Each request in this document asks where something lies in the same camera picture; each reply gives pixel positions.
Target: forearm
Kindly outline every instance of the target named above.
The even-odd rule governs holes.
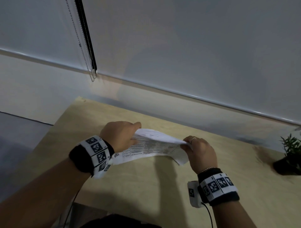
[[[239,201],[212,207],[218,228],[256,228]]]
[[[65,159],[0,204],[1,227],[50,227],[89,176]]]

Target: printed document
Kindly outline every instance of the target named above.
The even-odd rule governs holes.
[[[188,162],[186,152],[180,148],[181,144],[188,145],[185,141],[151,129],[138,129],[133,138],[137,139],[139,143],[123,152],[115,153],[113,155],[114,165],[156,155],[170,156],[179,165]]]

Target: table surface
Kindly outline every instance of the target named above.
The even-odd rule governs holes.
[[[28,183],[65,159],[79,141],[98,134],[107,122],[119,120],[140,121],[143,128],[178,139],[188,135],[206,139],[258,227],[299,227],[300,177],[281,176],[271,169],[282,153],[80,97],[28,155],[12,180]],[[75,201],[165,228],[211,227],[207,210],[189,203],[187,182],[192,180],[197,176],[189,163],[179,166],[165,156],[142,158],[112,166],[102,179],[88,179]]]

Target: potted plant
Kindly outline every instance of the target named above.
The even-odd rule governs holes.
[[[301,175],[301,141],[292,134],[281,141],[285,157],[273,163],[274,169],[281,175]]]

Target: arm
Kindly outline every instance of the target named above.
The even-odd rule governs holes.
[[[184,141],[189,142],[192,136]],[[195,138],[191,142],[192,148],[181,145],[187,153],[192,170],[199,174],[206,168],[217,168],[217,157],[214,149],[204,139]],[[218,228],[256,228],[255,224],[244,210],[239,201],[221,203],[212,207]]]
[[[117,153],[137,143],[131,138],[140,127],[139,122],[110,122],[99,136]],[[69,158],[63,160],[0,204],[1,227],[51,227],[90,176]]]

